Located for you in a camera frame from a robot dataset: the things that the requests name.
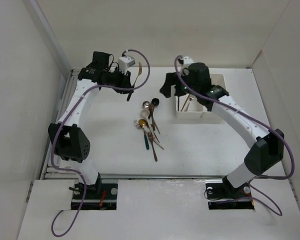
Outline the white spoon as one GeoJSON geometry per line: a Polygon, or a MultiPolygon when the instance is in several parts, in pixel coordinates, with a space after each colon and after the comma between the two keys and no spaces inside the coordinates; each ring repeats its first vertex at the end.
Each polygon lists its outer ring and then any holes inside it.
{"type": "Polygon", "coordinates": [[[140,113],[141,117],[145,119],[146,121],[146,126],[149,129],[152,129],[153,131],[155,130],[155,127],[149,122],[148,117],[150,116],[150,111],[148,109],[143,109],[140,113]]]}

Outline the rose gold fork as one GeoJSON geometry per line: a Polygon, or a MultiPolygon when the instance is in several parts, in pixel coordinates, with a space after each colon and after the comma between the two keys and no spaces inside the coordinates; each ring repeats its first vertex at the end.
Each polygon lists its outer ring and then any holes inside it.
{"type": "Polygon", "coordinates": [[[180,110],[181,112],[183,112],[185,110],[185,107],[186,107],[187,103],[189,102],[189,98],[190,98],[190,94],[187,94],[187,97],[182,105],[181,110],[180,110]]]}

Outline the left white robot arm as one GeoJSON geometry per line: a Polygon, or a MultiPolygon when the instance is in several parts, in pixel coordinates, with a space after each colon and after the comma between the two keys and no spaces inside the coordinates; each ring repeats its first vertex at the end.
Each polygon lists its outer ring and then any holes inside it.
{"type": "Polygon", "coordinates": [[[99,172],[88,160],[91,143],[83,131],[88,111],[102,86],[114,86],[119,94],[128,94],[131,85],[132,67],[136,60],[123,54],[117,66],[112,68],[110,54],[95,51],[92,61],[82,68],[77,76],[76,88],[68,107],[57,123],[48,127],[50,141],[55,144],[53,153],[61,158],[67,170],[81,175],[78,189],[90,198],[97,198],[102,192],[99,172]]]}

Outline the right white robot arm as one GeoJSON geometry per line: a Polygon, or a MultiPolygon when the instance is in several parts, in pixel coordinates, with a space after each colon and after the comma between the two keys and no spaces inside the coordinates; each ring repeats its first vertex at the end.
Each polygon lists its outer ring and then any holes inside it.
{"type": "Polygon", "coordinates": [[[192,94],[197,101],[231,126],[246,142],[249,151],[243,163],[222,179],[217,192],[224,198],[233,197],[248,181],[261,176],[284,156],[284,134],[279,129],[269,130],[239,110],[229,92],[212,84],[209,68],[202,62],[184,64],[179,72],[168,72],[160,93],[170,98],[192,94]]]}

